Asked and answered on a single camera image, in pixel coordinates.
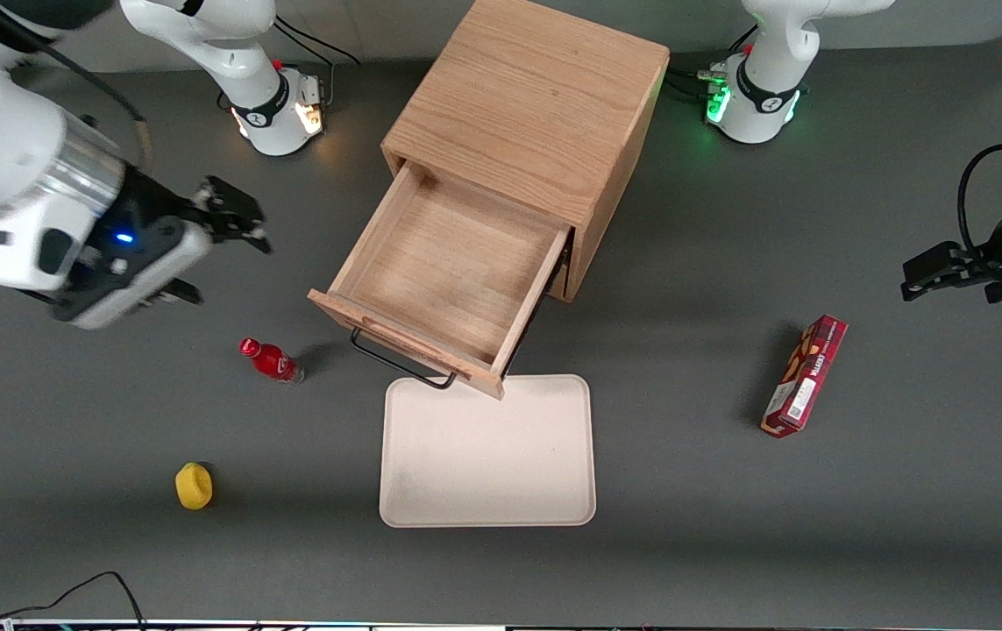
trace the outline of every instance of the open drawer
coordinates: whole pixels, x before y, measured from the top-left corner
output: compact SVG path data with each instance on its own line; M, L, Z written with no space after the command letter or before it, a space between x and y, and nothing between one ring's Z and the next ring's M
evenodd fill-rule
M405 163L329 291L310 290L365 355L434 388L464 380L496 399L570 227ZM425 379L358 337L448 376Z

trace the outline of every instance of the wooden cabinet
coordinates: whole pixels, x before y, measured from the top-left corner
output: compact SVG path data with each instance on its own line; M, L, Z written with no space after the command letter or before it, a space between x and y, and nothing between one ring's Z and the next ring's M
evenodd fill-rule
M477 0L381 144L396 180L310 298L501 399L537 300L578 291L668 55L529 1Z

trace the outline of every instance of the drawer handle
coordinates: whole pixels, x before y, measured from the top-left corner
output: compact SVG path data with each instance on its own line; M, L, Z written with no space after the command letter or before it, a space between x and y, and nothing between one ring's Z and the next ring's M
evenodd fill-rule
M406 368L401 364L396 364L392 360L389 360L388 357L384 357L383 355L377 355L372 351L368 351L367 348L361 347L360 344L357 344L357 340L360 339L360 337L361 337L361 329L354 328L353 335L349 336L349 343L352 344L353 348L357 349L357 351L360 351L361 355L367 355L368 357L372 357L373 360L376 360L376 362L380 362L381 364L385 365L385 367L388 367L389 369L396 369L396 371L405 373L405 375L412 376L414 377L414 379L417 379L421 381L421 383L429 385L429 387L432 387L433 389L436 390L448 389L453 385L453 380L458 379L456 373L450 373L450 376L447 377L447 379L445 379L445 382L442 383L432 382L432 380L428 379L427 375L419 375L419 373L412 371L411 368Z

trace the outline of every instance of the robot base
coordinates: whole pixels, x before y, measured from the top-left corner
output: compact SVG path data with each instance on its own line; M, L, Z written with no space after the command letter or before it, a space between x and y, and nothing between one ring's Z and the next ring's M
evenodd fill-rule
M732 55L724 61L711 64L711 71L725 73L732 77L746 56L743 53ZM776 111L762 113L758 105L738 87L736 80L725 80L719 91L707 102L707 113L704 120L714 127L720 128L731 140L738 143L761 144L773 140L782 131L786 123L793 120L794 107L801 97L801 92L789 103L779 101Z
M299 151L322 131L321 85L317 76L307 76L297 69L279 71L288 83L289 102L266 127L243 120L234 108L231 113L239 123L240 135L252 141L261 154L284 156Z

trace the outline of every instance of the white tray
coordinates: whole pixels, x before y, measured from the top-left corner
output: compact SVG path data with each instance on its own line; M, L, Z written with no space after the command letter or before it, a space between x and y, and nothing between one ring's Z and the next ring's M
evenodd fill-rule
M595 511L590 391L514 376L504 401L457 382L388 388L380 517L394 528L582 526Z

